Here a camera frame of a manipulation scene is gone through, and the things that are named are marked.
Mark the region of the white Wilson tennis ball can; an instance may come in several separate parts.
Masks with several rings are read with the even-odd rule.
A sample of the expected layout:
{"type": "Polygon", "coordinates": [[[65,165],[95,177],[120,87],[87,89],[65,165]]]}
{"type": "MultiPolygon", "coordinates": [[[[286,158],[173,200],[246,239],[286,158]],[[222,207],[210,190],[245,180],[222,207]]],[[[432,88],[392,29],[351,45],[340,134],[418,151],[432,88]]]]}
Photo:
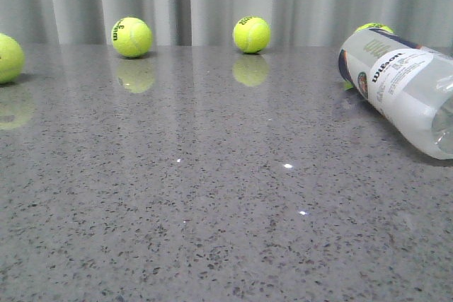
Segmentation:
{"type": "Polygon", "coordinates": [[[381,28],[341,46],[341,76],[418,150],[452,158],[452,58],[381,28]]]}

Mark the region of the centre yellow tennis ball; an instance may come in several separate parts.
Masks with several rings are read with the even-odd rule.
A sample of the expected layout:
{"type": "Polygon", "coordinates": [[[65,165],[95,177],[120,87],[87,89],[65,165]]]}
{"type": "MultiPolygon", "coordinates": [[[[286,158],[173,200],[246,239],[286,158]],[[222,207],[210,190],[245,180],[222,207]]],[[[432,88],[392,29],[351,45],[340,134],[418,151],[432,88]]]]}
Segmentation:
{"type": "Polygon", "coordinates": [[[257,53],[267,47],[270,41],[270,26],[257,16],[246,16],[234,26],[234,44],[244,53],[257,53]]]}

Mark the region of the yellow Wilson 3 tennis ball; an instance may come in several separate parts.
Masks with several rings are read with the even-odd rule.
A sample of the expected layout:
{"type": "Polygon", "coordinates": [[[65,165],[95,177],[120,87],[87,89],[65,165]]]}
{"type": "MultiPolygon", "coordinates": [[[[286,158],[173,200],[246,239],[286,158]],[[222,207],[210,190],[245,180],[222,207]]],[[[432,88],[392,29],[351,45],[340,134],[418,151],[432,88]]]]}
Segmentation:
{"type": "Polygon", "coordinates": [[[114,49],[122,56],[136,58],[146,54],[152,44],[152,31],[141,19],[125,17],[111,30],[114,49]]]}

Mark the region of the Roland Garros yellow tennis ball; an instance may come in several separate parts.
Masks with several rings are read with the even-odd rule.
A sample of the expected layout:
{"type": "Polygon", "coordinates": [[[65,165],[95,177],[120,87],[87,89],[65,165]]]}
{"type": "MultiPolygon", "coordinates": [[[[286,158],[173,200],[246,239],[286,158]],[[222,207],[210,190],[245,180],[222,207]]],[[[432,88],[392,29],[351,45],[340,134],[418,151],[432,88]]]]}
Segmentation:
{"type": "Polygon", "coordinates": [[[361,30],[366,30],[366,29],[378,29],[378,30],[384,30],[391,34],[394,33],[394,31],[389,26],[384,25],[382,23],[366,23],[366,24],[361,25],[358,28],[356,28],[354,33],[358,33],[361,30]]]}

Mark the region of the far-left yellow tennis ball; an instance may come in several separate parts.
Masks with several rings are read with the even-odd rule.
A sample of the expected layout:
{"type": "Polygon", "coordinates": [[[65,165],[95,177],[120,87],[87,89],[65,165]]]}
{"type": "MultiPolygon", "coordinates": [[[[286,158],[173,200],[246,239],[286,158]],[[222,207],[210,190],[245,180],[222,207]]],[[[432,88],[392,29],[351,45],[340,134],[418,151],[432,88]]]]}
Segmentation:
{"type": "Polygon", "coordinates": [[[22,47],[12,37],[0,34],[0,82],[12,82],[22,72],[25,55],[22,47]]]}

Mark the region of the grey pleated curtain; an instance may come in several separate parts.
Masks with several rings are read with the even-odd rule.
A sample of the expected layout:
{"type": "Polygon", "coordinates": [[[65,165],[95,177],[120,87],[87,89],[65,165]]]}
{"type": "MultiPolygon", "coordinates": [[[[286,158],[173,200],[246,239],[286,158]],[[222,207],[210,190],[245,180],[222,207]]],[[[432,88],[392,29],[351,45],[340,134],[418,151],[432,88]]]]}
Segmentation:
{"type": "Polygon", "coordinates": [[[336,46],[368,23],[433,47],[452,46],[452,0],[1,0],[1,31],[21,42],[105,44],[125,16],[156,45],[227,45],[244,16],[260,16],[277,46],[336,46]]]}

